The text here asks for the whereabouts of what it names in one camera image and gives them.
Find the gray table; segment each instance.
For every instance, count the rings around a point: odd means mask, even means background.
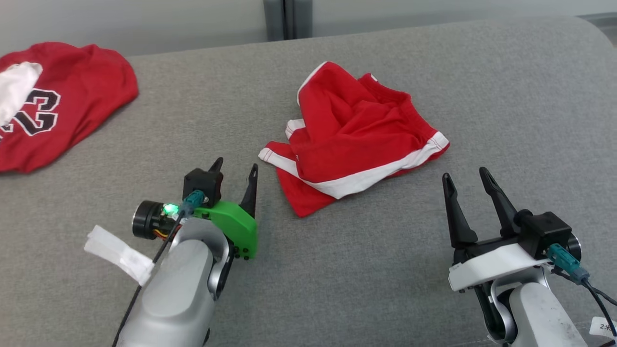
[[[153,256],[159,242],[132,237],[135,206],[177,201],[183,175],[217,156],[224,198],[240,201],[257,153],[285,139],[298,86],[325,60],[409,92],[452,146],[304,219],[260,163],[259,253],[234,263],[211,346],[489,345],[475,295],[448,286],[441,188],[450,172],[480,239],[496,236],[481,165],[517,208],[567,221],[592,282],[617,295],[616,57],[596,28],[569,18],[133,57],[136,101],[53,165],[0,176],[0,345],[109,345],[136,284],[86,254],[86,234],[100,224]],[[586,335],[601,315],[593,299],[550,283]]]

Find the green led light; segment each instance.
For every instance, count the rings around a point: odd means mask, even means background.
[[[166,215],[174,215],[180,211],[180,207],[174,204],[164,204],[163,211],[165,211]]]

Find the red and white clothing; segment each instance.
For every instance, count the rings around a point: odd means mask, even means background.
[[[409,94],[370,73],[355,79],[332,62],[308,76],[297,102],[302,119],[287,123],[289,144],[272,141],[259,158],[276,166],[300,217],[437,159],[450,145]]]
[[[50,164],[137,97],[118,52],[41,43],[0,58],[0,172]]]

